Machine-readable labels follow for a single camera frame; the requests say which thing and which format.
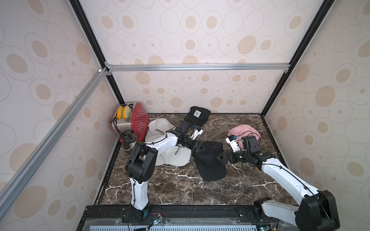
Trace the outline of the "horizontal aluminium rail back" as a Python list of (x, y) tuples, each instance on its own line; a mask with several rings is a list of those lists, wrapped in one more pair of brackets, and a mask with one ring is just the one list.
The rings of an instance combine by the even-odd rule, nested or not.
[(289, 63), (252, 63), (252, 64), (108, 64), (110, 72), (145, 71), (231, 71), (231, 70), (288, 70)]

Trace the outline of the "small dark bottle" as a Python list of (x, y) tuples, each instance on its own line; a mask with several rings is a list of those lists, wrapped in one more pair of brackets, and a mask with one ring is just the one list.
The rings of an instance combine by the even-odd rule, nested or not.
[(123, 146), (123, 149), (126, 151), (126, 152), (130, 152), (130, 150), (132, 149), (131, 146), (130, 146), (130, 143), (127, 143), (127, 142), (123, 142), (122, 143), (122, 146)]

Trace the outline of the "aluminium rail left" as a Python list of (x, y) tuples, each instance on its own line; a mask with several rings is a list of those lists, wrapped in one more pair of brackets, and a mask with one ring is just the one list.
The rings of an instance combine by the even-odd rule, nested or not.
[(1, 218), (4, 218), (4, 216), (7, 214), (13, 203), (19, 197), (21, 192), (24, 190), (26, 185), (32, 179), (36, 171), (39, 169), (66, 129), (69, 127), (72, 120), (85, 105), (92, 92), (101, 82), (101, 80), (107, 75), (107, 73), (108, 69), (106, 67), (102, 67), (98, 70), (98, 72), (92, 77), (78, 97), (70, 105), (68, 110), (60, 117), (50, 132), (44, 137), (42, 142), (32, 152), (31, 156), (21, 166), (18, 172), (1, 192)]

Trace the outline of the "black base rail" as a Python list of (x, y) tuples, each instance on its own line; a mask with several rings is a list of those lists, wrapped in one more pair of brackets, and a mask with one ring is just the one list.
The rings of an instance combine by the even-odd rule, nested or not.
[(278, 218), (256, 219), (252, 214), (253, 206), (150, 206), (148, 217), (140, 220), (128, 205), (87, 206), (83, 210), (78, 231), (88, 231), (91, 226), (119, 226), (123, 230), (147, 227), (160, 216), (163, 220), (158, 228), (171, 226), (255, 226), (257, 230), (266, 227), (271, 230), (296, 231), (297, 227)]

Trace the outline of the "black cap with white label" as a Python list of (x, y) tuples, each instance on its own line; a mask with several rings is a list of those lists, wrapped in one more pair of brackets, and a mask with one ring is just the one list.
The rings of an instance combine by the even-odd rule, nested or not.
[(184, 121), (193, 126), (202, 127), (208, 121), (210, 114), (211, 111), (206, 108), (193, 106), (185, 116)]

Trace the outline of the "yellow sponge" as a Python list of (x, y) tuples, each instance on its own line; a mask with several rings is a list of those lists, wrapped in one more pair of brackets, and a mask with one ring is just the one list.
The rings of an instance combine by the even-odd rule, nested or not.
[(132, 109), (129, 106), (120, 106), (117, 110), (117, 119), (128, 119), (132, 114)]

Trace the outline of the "black frame post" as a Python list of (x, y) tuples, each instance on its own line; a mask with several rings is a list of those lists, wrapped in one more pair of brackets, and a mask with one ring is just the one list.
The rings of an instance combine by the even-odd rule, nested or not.
[(113, 90), (113, 93), (116, 97), (116, 99), (118, 100), (118, 103), (120, 105), (123, 105), (125, 103), (120, 91), (119, 91), (119, 88), (118, 88), (118, 85), (113, 77), (113, 75), (111, 74), (110, 70), (109, 70), (109, 67), (107, 66), (106, 64), (106, 58), (102, 52), (102, 49), (98, 43), (98, 40), (95, 36), (95, 33), (93, 32), (93, 29), (89, 23), (89, 20), (83, 10), (83, 7), (82, 7), (82, 4), (80, 3), (80, 1), (77, 1), (77, 0), (69, 0), (68, 1), (70, 4), (71, 4), (71, 7), (80, 23), (80, 25), (82, 26), (82, 29), (88, 39), (88, 42), (90, 44), (90, 46), (92, 47), (92, 50), (96, 56), (96, 58), (98, 59), (98, 62), (99, 64), (102, 66), (102, 67), (105, 67), (107, 70), (108, 70), (108, 75), (107, 75), (107, 80), (111, 86), (111, 89)]
[(270, 96), (266, 106), (263, 108), (261, 112), (261, 118), (265, 118), (272, 108), (273, 103), (279, 96), (280, 92), (282, 91), (284, 85), (288, 81), (290, 75), (294, 71), (295, 67), (297, 66), (298, 62), (300, 61), (303, 53), (307, 49), (308, 45), (312, 41), (315, 34), (318, 32), (320, 25), (324, 21), (325, 17), (327, 16), (330, 9), (333, 7), (335, 3), (335, 0), (324, 0), (322, 4), (320, 5), (320, 8), (318, 12), (314, 15), (314, 18), (312, 22), (309, 24), (309, 27), (303, 36), (301, 42), (299, 43), (299, 46), (297, 47), (297, 50), (295, 51), (292, 59), (290, 60), (289, 64), (290, 67), (286, 72), (284, 72), (277, 83), (277, 86), (275, 87), (272, 95)]

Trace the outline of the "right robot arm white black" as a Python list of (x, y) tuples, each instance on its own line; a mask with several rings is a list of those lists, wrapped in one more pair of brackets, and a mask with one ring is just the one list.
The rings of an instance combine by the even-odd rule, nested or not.
[(273, 178), (296, 201), (288, 205), (270, 198), (254, 202), (253, 216), (256, 220), (276, 218), (301, 231), (336, 231), (340, 220), (334, 195), (310, 185), (285, 167), (269, 151), (262, 150), (255, 136), (242, 137), (242, 147), (235, 135), (226, 138), (232, 150), (218, 155), (223, 164), (248, 163)]

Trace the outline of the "pink LA cap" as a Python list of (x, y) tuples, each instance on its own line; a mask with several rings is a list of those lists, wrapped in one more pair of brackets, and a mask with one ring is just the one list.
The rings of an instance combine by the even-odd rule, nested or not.
[(239, 145), (240, 148), (243, 148), (243, 144), (242, 144), (242, 141), (241, 141), (242, 137), (254, 136), (254, 137), (256, 137), (257, 140), (260, 140), (260, 133), (255, 128), (253, 128), (252, 126), (245, 125), (245, 124), (232, 128), (228, 132), (227, 135), (228, 136), (231, 136), (231, 135), (237, 136), (238, 145)]

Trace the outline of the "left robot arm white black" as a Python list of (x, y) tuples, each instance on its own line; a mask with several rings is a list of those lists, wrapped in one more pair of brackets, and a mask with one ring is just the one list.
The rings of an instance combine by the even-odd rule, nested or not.
[(177, 127), (173, 127), (151, 142), (137, 142), (130, 152), (125, 169), (132, 186), (132, 200), (130, 210), (140, 221), (149, 215), (149, 200), (147, 194), (148, 181), (155, 170), (157, 157), (174, 147), (185, 147), (191, 152), (203, 151), (204, 145), (196, 140), (202, 134), (200, 126), (194, 126), (192, 135), (188, 135), (190, 124), (182, 120)]

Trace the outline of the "clear bottle black cap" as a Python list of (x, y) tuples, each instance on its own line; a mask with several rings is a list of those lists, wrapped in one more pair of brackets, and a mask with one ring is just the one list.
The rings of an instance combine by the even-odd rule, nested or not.
[(137, 135), (132, 130), (126, 130), (122, 133), (122, 138), (124, 142), (130, 144), (137, 142)]

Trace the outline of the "metal rack container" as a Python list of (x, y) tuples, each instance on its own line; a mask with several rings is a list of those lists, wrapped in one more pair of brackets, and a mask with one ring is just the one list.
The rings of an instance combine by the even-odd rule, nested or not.
[[(131, 109), (134, 107), (134, 103), (130, 104), (123, 104), (122, 106), (129, 106)], [(113, 115), (113, 118), (111, 120), (111, 126), (115, 134), (120, 137), (122, 133), (126, 130), (132, 130), (131, 128), (131, 117), (128, 119), (117, 119), (117, 110)]]

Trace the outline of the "white Colorado cap front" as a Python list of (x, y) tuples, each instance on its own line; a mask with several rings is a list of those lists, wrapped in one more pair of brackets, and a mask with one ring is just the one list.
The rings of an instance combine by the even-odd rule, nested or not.
[(154, 135), (147, 139), (145, 143), (158, 151), (155, 166), (172, 165), (181, 167), (188, 164), (190, 160), (191, 150), (177, 146), (175, 136)]

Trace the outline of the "white cap back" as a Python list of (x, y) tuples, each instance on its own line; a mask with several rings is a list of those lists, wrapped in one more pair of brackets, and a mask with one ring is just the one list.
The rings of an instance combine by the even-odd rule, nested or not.
[(145, 137), (146, 142), (153, 141), (155, 138), (165, 135), (165, 133), (174, 128), (167, 119), (158, 118), (148, 124), (148, 132)]

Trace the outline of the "black frame post left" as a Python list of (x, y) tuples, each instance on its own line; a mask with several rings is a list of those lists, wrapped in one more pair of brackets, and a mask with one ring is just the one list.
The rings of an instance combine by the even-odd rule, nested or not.
[(90, 44), (90, 46), (92, 47), (92, 50), (96, 56), (96, 58), (98, 59), (98, 62), (99, 64), (102, 66), (102, 67), (105, 67), (107, 70), (108, 70), (108, 75), (107, 75), (107, 80), (111, 86), (111, 89), (113, 90), (113, 93), (116, 97), (116, 99), (118, 100), (118, 103), (120, 105), (123, 105), (125, 103), (120, 91), (119, 91), (119, 88), (118, 88), (118, 85), (113, 77), (113, 75), (111, 74), (110, 70), (109, 70), (109, 67), (107, 66), (106, 64), (106, 58), (102, 52), (102, 49), (98, 43), (98, 40), (95, 36), (95, 33), (93, 32), (93, 29), (89, 23), (89, 20), (83, 10), (83, 7), (82, 7), (82, 4), (80, 3), (80, 1), (77, 1), (77, 0), (69, 0), (68, 1), (70, 4), (71, 4), (71, 7), (80, 23), (80, 25), (82, 26), (82, 29), (88, 39), (88, 42)]

